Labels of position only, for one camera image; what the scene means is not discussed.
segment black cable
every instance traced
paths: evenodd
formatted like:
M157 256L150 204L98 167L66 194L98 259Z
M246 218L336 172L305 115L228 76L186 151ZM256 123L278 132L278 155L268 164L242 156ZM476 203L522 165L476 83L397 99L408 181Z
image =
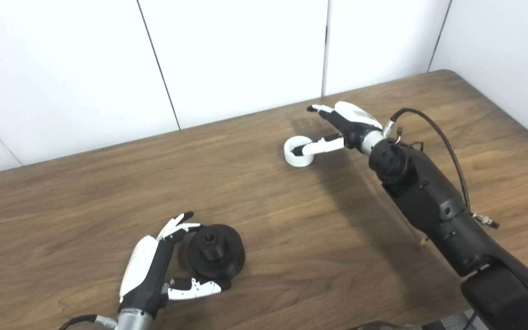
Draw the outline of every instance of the black cable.
M472 314L472 316L467 320L466 326L463 327L462 330L468 330L468 328L474 323L474 320L476 319L476 312Z
M58 328L58 330L66 330L69 326L80 323L80 322L94 323L96 318L97 318L97 315L95 314L80 315L78 317L74 317L70 319L69 322L63 324L60 328Z
M398 119L398 117L400 117L400 115L402 115L405 112L411 112L411 113L414 113L416 115L419 115L420 117L425 119L431 125L431 127L433 127L433 129L437 132L437 134L440 135L440 137L443 140L446 148L448 149L449 155L451 156L451 160L453 161L453 165L455 165L455 169L457 171L457 175L459 176L459 183L462 186L463 202L465 203L465 205L467 207L468 213L470 213L471 212L470 211L470 209L471 209L471 207L470 207L470 196L468 194L468 186L466 184L466 179L463 177L462 167L459 165L459 161L457 160L457 156L455 156L455 152L453 152L453 148L452 148L448 138L446 137L444 132L439 128L439 126L437 126L437 124L431 118L429 118L426 114L424 114L423 112L421 112L419 110L415 110L415 109L411 109L411 108L405 107L405 108L403 108L401 110L398 110L396 113L394 113L394 115L392 115L392 117L390 117L390 121L392 121L393 123L396 123L396 120Z

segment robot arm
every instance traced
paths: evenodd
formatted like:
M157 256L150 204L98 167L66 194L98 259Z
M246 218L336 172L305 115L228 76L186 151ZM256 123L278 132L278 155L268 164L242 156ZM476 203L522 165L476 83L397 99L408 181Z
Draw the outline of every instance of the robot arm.
M308 110L334 125L344 146L369 157L370 169L409 223L433 241L457 275L467 276L463 296L490 330L528 330L528 268L476 223L459 191L425 153L387 137L393 121L383 132L371 115L340 103L334 111Z
M185 300L218 294L231 287L226 278L211 280L200 278L172 278L164 282L174 245L188 232L205 226L184 223L193 212L182 213L170 219L156 238L142 238L130 257L120 288L117 320L100 315L82 315L61 326L65 330L79 322L92 322L117 330L148 330L160 309L169 300Z

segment white ring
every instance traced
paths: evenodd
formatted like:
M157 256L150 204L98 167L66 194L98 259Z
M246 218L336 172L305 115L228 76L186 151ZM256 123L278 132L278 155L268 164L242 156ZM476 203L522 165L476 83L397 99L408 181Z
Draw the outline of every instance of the white ring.
M294 167L305 167L306 165L309 165L313 162L314 155L309 154L306 156L295 156L295 154L292 153L292 150L294 148L297 148L299 146L304 146L305 144L309 144L313 142L310 138L306 136L293 136L289 138L285 142L285 159L286 162Z

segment wood grain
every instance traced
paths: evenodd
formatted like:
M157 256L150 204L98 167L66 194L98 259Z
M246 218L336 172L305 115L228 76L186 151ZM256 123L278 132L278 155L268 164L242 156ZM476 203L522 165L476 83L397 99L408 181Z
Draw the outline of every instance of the wood grain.
M236 228L247 264L230 291L170 302L154 329L343 330L467 309L461 279L432 245L419 246L365 156L285 163L287 138L333 132L305 107L338 100L381 122L405 106L430 115L456 149L473 209L501 223L490 234L528 266L528 132L455 73L436 71L0 173L0 329L115 316L136 242L190 209ZM423 140L457 182L427 123L399 122L405 141ZM184 247L169 276L188 274Z

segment black cylindrical object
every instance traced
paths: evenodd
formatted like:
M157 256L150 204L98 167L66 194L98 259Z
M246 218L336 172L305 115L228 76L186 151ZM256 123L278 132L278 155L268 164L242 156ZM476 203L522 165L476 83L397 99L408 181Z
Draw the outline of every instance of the black cylindrical object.
M187 259L199 276L231 280L242 270L246 253L235 229L214 224L199 230L191 238Z

